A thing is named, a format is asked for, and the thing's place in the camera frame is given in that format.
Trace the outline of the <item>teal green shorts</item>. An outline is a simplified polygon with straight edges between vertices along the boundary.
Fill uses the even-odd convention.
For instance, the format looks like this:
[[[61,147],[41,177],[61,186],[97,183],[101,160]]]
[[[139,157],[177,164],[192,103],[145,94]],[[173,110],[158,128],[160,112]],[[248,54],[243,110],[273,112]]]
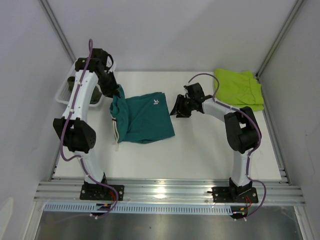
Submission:
[[[175,136],[163,92],[126,98],[124,89],[119,85],[109,111],[117,144],[149,144]]]

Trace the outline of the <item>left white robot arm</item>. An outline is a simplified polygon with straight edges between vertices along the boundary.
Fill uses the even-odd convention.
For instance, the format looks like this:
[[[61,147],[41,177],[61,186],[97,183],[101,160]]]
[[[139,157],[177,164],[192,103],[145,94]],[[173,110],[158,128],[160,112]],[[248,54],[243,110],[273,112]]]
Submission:
[[[97,86],[106,97],[112,97],[117,92],[114,60],[111,55],[105,59],[79,58],[74,66],[75,79],[69,102],[62,117],[53,120],[53,127],[60,139],[62,159],[65,162],[78,159],[84,181],[93,185],[91,194],[97,200],[103,200],[108,196],[109,188],[94,151],[97,135],[88,124],[88,111]]]

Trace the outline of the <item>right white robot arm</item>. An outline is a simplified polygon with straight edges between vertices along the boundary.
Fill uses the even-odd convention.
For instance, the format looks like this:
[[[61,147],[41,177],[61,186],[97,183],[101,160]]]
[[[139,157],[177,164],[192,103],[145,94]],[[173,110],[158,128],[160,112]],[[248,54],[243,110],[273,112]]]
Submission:
[[[260,146],[262,139],[252,109],[235,108],[215,100],[212,95],[191,97],[179,94],[170,115],[189,118],[192,111],[212,116],[224,123],[227,142],[233,150],[228,196],[234,202],[241,201],[253,187],[249,177],[251,155]]]

